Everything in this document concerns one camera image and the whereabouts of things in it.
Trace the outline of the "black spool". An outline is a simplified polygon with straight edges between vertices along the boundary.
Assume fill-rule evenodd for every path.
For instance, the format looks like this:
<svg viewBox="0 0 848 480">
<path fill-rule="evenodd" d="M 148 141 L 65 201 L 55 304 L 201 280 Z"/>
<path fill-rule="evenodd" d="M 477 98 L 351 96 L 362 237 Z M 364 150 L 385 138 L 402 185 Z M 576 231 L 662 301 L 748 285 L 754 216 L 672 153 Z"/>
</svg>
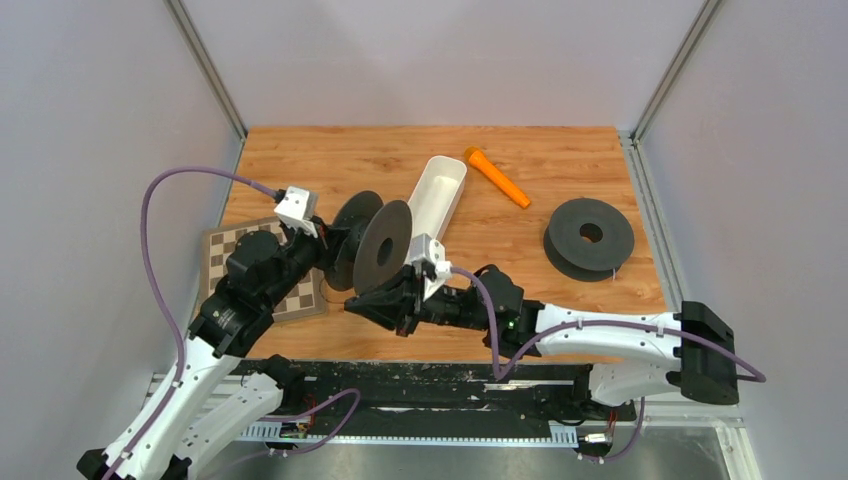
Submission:
<svg viewBox="0 0 848 480">
<path fill-rule="evenodd" d="M 359 223 L 361 241 L 356 255 L 335 255 L 335 269 L 324 278 L 336 291 L 361 294 L 389 280 L 404 264 L 412 233 L 412 214 L 403 200 L 384 202 L 365 190 L 352 196 L 330 225 Z"/>
<path fill-rule="evenodd" d="M 612 205 L 576 198 L 551 214 L 543 248 L 548 261 L 563 275 L 599 282 L 613 277 L 631 257 L 635 235 L 630 222 Z"/>
</svg>

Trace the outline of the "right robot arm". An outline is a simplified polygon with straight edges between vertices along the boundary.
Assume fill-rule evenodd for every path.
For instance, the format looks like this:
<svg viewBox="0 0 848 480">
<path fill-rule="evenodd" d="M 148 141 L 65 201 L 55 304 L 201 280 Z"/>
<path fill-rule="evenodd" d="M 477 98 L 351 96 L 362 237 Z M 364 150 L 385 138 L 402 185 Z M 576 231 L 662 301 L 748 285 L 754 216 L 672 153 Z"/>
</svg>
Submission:
<svg viewBox="0 0 848 480">
<path fill-rule="evenodd" d="M 437 269 L 405 266 L 343 308 L 402 337 L 421 323 L 481 331 L 498 380 L 526 356 L 610 357 L 611 364 L 591 368 L 589 379 L 570 392 L 584 417 L 673 391 L 702 404 L 739 402 L 742 361 L 734 332 L 697 301 L 654 314 L 581 311 L 526 299 L 494 265 L 471 273 L 442 263 Z"/>
</svg>

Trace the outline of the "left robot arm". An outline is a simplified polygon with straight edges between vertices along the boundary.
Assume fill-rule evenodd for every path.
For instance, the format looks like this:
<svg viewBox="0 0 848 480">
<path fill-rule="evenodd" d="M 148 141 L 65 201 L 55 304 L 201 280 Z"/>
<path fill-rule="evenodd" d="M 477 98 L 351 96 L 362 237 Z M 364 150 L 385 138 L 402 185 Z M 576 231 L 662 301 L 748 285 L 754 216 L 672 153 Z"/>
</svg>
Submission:
<svg viewBox="0 0 848 480">
<path fill-rule="evenodd" d="M 77 463 L 87 479 L 196 479 L 237 435 L 277 409 L 300 410 L 304 374 L 288 359 L 262 361 L 245 386 L 206 415 L 201 408 L 216 386 L 271 327 L 273 314 L 313 269 L 327 275 L 347 268 L 350 227 L 320 226 L 314 235 L 288 228 L 279 240 L 269 231 L 238 239 L 227 273 L 200 306 L 178 349 L 178 358 L 151 400 L 104 449 Z"/>
</svg>

